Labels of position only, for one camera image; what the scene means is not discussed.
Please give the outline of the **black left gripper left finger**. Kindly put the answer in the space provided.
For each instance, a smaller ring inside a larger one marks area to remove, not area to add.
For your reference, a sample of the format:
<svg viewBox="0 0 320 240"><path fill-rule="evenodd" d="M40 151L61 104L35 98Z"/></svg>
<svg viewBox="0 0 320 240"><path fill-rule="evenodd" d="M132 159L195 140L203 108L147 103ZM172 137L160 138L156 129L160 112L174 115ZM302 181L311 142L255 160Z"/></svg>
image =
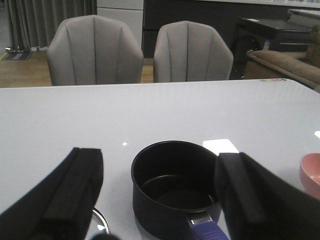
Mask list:
<svg viewBox="0 0 320 240"><path fill-rule="evenodd" d="M83 240L104 179L100 149L75 147L0 215L2 240Z"/></svg>

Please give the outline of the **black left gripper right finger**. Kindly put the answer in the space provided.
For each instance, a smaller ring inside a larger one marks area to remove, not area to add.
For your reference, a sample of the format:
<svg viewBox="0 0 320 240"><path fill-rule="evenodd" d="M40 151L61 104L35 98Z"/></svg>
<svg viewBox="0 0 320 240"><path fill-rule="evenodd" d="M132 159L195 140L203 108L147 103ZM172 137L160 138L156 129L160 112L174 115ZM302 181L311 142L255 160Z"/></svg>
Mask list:
<svg viewBox="0 0 320 240"><path fill-rule="evenodd" d="M221 153L215 190L233 240L318 240L320 201L244 152Z"/></svg>

